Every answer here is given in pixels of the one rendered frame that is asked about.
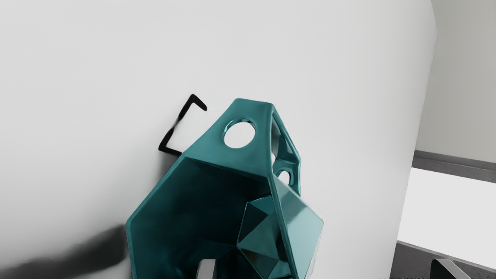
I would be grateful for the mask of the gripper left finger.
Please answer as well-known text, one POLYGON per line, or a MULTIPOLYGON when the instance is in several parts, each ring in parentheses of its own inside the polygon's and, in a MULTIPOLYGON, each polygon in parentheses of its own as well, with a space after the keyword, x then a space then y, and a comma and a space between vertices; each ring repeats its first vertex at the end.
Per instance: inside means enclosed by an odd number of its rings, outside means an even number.
POLYGON ((200 261, 196 279, 217 279, 217 261, 214 258, 205 258, 200 261))

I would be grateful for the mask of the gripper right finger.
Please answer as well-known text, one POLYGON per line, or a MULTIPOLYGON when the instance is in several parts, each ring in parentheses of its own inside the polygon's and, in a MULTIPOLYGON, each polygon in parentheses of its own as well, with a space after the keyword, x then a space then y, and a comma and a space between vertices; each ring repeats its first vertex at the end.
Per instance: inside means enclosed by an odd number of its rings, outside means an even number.
POLYGON ((453 261, 445 258, 433 259, 429 279, 471 279, 453 261))

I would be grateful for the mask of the teal faceted mug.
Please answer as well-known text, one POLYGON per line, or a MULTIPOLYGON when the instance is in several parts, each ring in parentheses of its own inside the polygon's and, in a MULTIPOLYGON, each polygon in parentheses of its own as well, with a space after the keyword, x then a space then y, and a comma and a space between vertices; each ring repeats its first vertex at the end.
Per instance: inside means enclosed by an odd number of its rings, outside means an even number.
POLYGON ((310 279, 324 221, 302 200, 299 154, 271 103, 237 98, 126 223, 133 279, 310 279))

